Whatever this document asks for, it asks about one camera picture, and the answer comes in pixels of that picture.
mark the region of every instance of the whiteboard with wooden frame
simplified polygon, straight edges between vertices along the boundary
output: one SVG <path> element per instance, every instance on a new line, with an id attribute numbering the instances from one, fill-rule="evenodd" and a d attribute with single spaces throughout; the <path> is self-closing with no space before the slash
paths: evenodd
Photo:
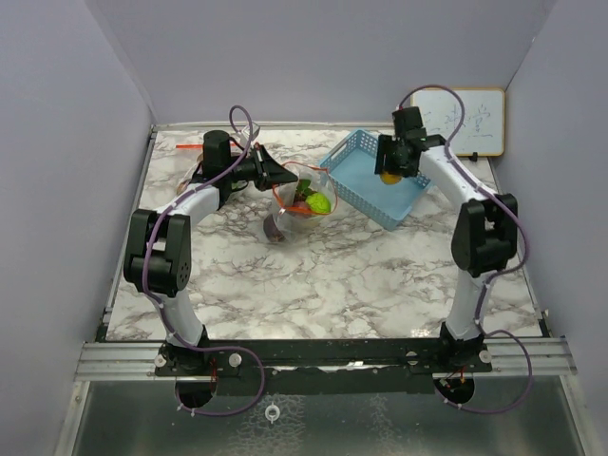
<path id="1" fill-rule="evenodd" d="M 452 141 L 456 155 L 496 157 L 504 152 L 504 90 L 501 88 L 454 88 L 465 104 L 465 123 Z M 429 135 L 444 138 L 454 131 L 460 105 L 449 93 L 429 88 L 413 94 Z"/>

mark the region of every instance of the marble tabletop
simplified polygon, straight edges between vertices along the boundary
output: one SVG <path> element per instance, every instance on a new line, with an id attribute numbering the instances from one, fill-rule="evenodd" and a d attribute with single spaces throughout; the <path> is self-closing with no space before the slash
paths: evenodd
<path id="1" fill-rule="evenodd" d="M 176 194 L 204 131 L 159 132 L 141 208 Z M 264 130 L 258 140 L 278 162 L 317 164 L 348 130 Z M 495 186 L 487 159 L 465 161 Z M 343 201 L 298 242 L 270 244 L 262 231 L 272 195 L 253 185 L 235 194 L 192 234 L 188 290 L 212 338 L 426 337 L 438 334 L 456 286 L 450 252 L 456 213 L 436 187 L 393 232 Z M 485 327 L 541 335 L 522 273 L 497 280 Z M 152 304 L 122 278 L 107 340 L 163 339 Z"/>

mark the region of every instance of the gray wall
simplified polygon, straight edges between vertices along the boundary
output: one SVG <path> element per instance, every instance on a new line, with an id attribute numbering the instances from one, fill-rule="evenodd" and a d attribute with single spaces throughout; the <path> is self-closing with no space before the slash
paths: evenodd
<path id="1" fill-rule="evenodd" d="M 554 0 L 87 0 L 162 123 L 383 121 L 430 82 L 506 87 Z"/>
<path id="2" fill-rule="evenodd" d="M 0 447 L 51 454 L 149 111 L 82 0 L 0 4 Z"/>
<path id="3" fill-rule="evenodd" d="M 608 4 L 560 0 L 507 91 L 497 170 L 519 197 L 529 273 L 566 334 L 608 448 Z"/>

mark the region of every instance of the blue basket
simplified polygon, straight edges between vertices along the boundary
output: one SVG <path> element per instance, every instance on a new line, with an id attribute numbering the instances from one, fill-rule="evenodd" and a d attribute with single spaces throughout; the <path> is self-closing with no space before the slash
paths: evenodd
<path id="1" fill-rule="evenodd" d="M 354 130 L 319 164 L 328 168 L 338 196 L 363 214 L 394 230 L 416 200 L 431 186 L 419 175 L 386 185 L 373 174 L 378 140 L 365 130 Z"/>

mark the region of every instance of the plastic bag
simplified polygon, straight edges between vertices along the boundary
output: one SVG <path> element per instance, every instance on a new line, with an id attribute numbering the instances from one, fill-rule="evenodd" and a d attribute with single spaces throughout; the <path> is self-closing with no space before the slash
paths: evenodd
<path id="1" fill-rule="evenodd" d="M 271 242 L 293 241 L 309 233 L 331 214 L 338 196 L 326 168 L 295 161 L 283 166 L 298 176 L 298 182 L 273 187 L 273 203 L 264 220 L 264 233 Z"/>

